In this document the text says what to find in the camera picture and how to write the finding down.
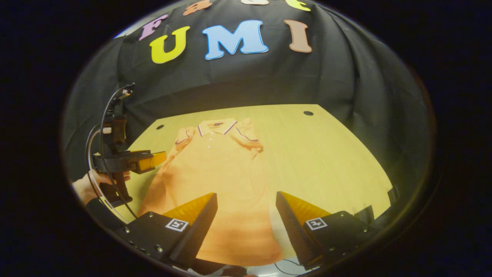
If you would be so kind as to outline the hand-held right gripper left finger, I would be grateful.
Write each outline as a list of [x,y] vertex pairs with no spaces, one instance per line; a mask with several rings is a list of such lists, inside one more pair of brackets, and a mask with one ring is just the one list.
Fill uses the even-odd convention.
[[216,193],[209,193],[163,214],[147,212],[115,230],[125,242],[161,263],[188,270],[214,221]]

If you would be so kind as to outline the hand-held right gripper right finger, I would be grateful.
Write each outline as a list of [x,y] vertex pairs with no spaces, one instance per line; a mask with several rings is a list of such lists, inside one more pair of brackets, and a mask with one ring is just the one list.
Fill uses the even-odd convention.
[[331,267],[368,244],[379,228],[359,214],[330,213],[283,191],[276,208],[299,263],[306,269]]

